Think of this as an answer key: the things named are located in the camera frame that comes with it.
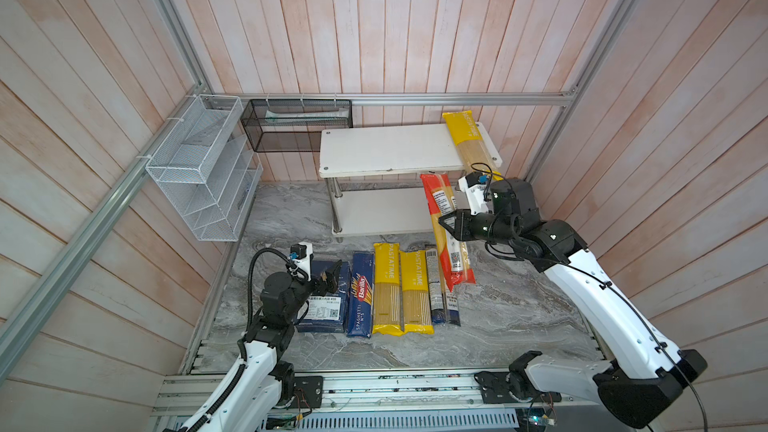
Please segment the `red spaghetti bag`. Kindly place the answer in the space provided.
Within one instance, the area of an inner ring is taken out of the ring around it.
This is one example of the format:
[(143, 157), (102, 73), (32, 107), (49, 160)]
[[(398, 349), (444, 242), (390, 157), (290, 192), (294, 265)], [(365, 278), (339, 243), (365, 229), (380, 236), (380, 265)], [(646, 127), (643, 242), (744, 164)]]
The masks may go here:
[(438, 260), (448, 291), (453, 292), (461, 283), (475, 284), (474, 271), (469, 261), (467, 245), (455, 239), (439, 222), (457, 210), (457, 204), (447, 174), (420, 175), (432, 222)]

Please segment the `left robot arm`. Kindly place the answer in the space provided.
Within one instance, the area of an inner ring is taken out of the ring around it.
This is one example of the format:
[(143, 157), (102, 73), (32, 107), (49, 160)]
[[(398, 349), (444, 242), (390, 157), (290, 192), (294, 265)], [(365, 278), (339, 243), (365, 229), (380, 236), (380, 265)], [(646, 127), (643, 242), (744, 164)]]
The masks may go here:
[[(271, 254), (284, 269), (270, 274), (254, 308), (254, 272), (258, 259)], [(299, 242), (288, 254), (274, 248), (258, 250), (247, 273), (247, 322), (237, 341), (238, 356), (203, 405), (180, 427), (182, 431), (291, 430), (313, 411), (296, 388), (294, 366), (282, 359), (297, 325), (307, 316), (311, 296), (338, 291), (342, 265), (336, 261), (318, 277), (311, 275), (313, 247)]]

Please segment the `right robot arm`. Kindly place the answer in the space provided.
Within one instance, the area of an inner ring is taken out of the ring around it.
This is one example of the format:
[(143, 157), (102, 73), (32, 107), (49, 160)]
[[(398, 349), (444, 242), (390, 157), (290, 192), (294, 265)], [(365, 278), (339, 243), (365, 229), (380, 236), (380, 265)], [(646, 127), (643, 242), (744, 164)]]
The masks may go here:
[(531, 185), (473, 172), (461, 180), (469, 208), (451, 190), (427, 192), (438, 231), (448, 236), (447, 284), (454, 284), (462, 245), (509, 246), (497, 258), (527, 261), (555, 283), (607, 344), (610, 360), (554, 359), (528, 351), (505, 374), (481, 371), (475, 380), (486, 403), (548, 402), (562, 394), (603, 405), (633, 429), (651, 425), (706, 370), (694, 349), (681, 349), (658, 331), (610, 280), (586, 241), (567, 222), (545, 221)]

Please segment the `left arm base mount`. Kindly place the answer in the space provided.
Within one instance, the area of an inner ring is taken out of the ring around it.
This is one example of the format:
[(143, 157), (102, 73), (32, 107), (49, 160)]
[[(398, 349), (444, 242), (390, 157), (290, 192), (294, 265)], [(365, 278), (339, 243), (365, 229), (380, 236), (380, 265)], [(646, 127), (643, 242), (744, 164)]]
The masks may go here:
[(277, 408), (320, 408), (323, 399), (324, 377), (321, 375), (289, 377), (280, 382)]

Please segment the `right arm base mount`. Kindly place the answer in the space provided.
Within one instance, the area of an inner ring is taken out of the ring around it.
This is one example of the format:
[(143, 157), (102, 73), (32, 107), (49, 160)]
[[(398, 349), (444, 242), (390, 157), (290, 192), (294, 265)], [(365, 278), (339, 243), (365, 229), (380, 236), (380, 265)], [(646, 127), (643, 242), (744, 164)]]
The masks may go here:
[(526, 404), (538, 400), (549, 404), (562, 401), (560, 393), (538, 391), (528, 379), (515, 371), (480, 371), (473, 378), (485, 404)]

